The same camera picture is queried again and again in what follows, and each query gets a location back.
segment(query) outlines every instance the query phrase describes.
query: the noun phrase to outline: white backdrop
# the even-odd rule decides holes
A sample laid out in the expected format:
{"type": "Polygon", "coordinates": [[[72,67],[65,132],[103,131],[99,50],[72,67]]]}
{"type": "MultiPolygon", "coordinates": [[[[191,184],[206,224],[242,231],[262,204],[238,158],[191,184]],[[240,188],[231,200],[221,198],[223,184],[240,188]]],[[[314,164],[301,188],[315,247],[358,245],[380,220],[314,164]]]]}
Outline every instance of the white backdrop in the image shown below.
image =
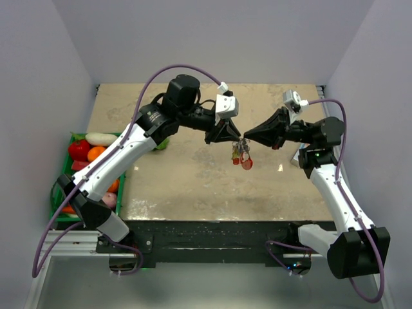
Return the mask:
{"type": "Polygon", "coordinates": [[[88,75],[50,0],[0,3],[0,308],[22,308],[70,131],[85,130],[88,75]]]}
{"type": "Polygon", "coordinates": [[[183,62],[226,82],[325,84],[373,0],[53,2],[96,82],[145,82],[183,62]]]}
{"type": "Polygon", "coordinates": [[[385,269],[398,309],[412,301],[411,12],[411,1],[376,0],[326,87],[346,106],[353,194],[391,234],[385,269]]]}

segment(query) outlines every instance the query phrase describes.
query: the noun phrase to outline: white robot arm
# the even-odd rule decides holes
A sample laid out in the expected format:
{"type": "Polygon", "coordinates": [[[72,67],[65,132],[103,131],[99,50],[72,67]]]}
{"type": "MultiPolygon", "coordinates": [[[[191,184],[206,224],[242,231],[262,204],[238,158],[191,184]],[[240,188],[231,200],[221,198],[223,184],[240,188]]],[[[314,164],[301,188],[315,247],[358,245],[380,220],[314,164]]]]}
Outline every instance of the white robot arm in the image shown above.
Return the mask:
{"type": "Polygon", "coordinates": [[[130,234],[127,225],[101,199],[133,162],[177,133],[179,126],[204,131],[206,144],[239,140],[240,132],[231,120],[238,115],[238,101],[224,83],[218,89],[223,94],[217,95],[212,109],[205,109],[195,103],[200,82],[189,75],[178,75],[170,81],[166,93],[140,108],[136,122],[129,124],[95,161],[73,176],[64,174],[58,178],[57,183],[66,195],[80,185],[70,204],[87,227],[97,229],[115,242],[123,241],[130,234]],[[129,126],[132,128],[128,138],[121,145],[129,126]]]}
{"type": "Polygon", "coordinates": [[[386,228],[376,228],[362,211],[342,177],[336,178],[337,159],[333,147],[341,144],[344,123],[335,117],[314,124],[298,120],[309,105],[296,91],[283,94],[284,107],[267,121],[245,133],[245,138],[279,149],[286,140],[309,144],[299,150],[299,166],[322,194],[336,232],[328,232],[315,224],[297,228],[295,242],[312,248],[328,260],[330,270],[338,279],[376,274],[379,266],[359,219],[362,218],[385,262],[390,236],[386,228]]]}

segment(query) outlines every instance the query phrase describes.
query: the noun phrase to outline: keychain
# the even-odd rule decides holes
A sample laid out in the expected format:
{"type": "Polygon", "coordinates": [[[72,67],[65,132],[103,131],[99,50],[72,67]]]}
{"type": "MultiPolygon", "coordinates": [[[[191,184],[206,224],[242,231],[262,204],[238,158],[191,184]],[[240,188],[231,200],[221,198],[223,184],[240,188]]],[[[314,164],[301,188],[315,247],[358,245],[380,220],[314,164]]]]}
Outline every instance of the keychain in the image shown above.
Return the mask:
{"type": "Polygon", "coordinates": [[[250,148],[247,144],[248,140],[246,140],[245,138],[242,138],[239,141],[239,145],[240,145],[240,164],[242,165],[242,168],[246,171],[248,171],[249,169],[252,168],[253,166],[253,161],[250,157],[250,148]]]}
{"type": "Polygon", "coordinates": [[[240,164],[239,142],[232,143],[232,161],[234,165],[240,164]]]}

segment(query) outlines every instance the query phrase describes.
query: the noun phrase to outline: beige table surface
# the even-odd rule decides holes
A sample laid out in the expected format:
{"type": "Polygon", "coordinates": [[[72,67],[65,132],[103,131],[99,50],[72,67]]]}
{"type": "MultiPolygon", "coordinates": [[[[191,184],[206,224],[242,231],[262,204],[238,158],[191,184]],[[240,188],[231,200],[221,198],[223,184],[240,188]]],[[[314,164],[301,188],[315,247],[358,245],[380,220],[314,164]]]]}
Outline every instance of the beige table surface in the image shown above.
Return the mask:
{"type": "MultiPolygon", "coordinates": [[[[122,132],[130,122],[143,84],[102,84],[88,132],[122,132]]],[[[167,84],[153,84],[148,104],[167,84]]],[[[282,104],[282,93],[317,99],[314,85],[231,84],[239,101],[234,123],[243,134],[262,123],[282,104]]],[[[216,85],[202,84],[201,100],[216,98],[216,85]]],[[[320,104],[303,119],[322,118],[320,104]]],[[[250,144],[254,166],[244,171],[231,161],[230,142],[206,145],[204,133],[185,127],[167,149],[145,154],[127,171],[120,216],[125,220],[331,220],[317,189],[290,163],[298,145],[287,142],[274,151],[250,144]]]]}

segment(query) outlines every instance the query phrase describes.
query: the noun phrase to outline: cable connector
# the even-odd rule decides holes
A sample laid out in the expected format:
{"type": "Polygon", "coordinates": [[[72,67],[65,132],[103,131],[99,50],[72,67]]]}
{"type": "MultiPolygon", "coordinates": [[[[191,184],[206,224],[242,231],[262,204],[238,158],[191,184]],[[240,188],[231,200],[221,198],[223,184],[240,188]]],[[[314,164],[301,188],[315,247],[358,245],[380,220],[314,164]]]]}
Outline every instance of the cable connector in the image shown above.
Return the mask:
{"type": "Polygon", "coordinates": [[[225,82],[221,82],[220,86],[218,86],[218,90],[220,91],[221,94],[224,94],[226,91],[229,90],[229,86],[226,85],[225,82]]]}

